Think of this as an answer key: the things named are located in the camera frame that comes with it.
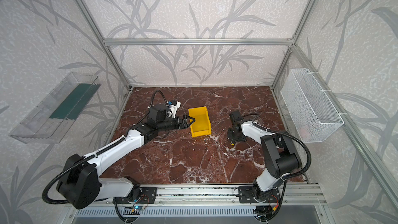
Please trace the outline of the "yellow plastic bin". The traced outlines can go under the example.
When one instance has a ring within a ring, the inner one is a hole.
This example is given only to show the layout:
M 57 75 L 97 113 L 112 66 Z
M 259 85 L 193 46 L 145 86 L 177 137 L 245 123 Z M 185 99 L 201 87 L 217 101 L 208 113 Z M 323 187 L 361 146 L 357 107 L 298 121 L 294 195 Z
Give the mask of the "yellow plastic bin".
M 189 116 L 195 119 L 190 126 L 193 138 L 211 135 L 211 123 L 206 106 L 188 109 Z

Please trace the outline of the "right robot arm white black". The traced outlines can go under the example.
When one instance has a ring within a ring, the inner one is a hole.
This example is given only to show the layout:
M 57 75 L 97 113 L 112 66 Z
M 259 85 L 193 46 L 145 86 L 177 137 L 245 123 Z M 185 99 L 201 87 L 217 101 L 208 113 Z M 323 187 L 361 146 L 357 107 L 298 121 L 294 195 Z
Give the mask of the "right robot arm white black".
M 229 114 L 232 126 L 228 128 L 228 140 L 232 145 L 245 142 L 247 138 L 259 143 L 265 169 L 252 186 L 238 187 L 239 202 L 279 204 L 282 200 L 279 188 L 288 179 L 303 175 L 310 168 L 311 152 L 295 136 L 268 129 L 249 116 L 243 116 L 239 111 Z

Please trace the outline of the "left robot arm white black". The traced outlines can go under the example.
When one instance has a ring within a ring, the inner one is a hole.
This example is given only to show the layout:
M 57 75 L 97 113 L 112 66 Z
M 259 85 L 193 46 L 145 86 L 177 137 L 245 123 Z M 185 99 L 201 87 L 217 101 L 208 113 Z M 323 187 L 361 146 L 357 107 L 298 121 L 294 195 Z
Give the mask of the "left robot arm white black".
M 161 131 L 181 130 L 195 123 L 189 115 L 176 115 L 178 101 L 168 101 L 149 108 L 144 120 L 132 125 L 125 135 L 84 156 L 70 156 L 63 171 L 52 179 L 42 192 L 45 203 L 72 204 L 83 209 L 97 200 L 126 198 L 134 183 L 126 178 L 101 179 L 101 175 L 130 152 L 156 138 Z

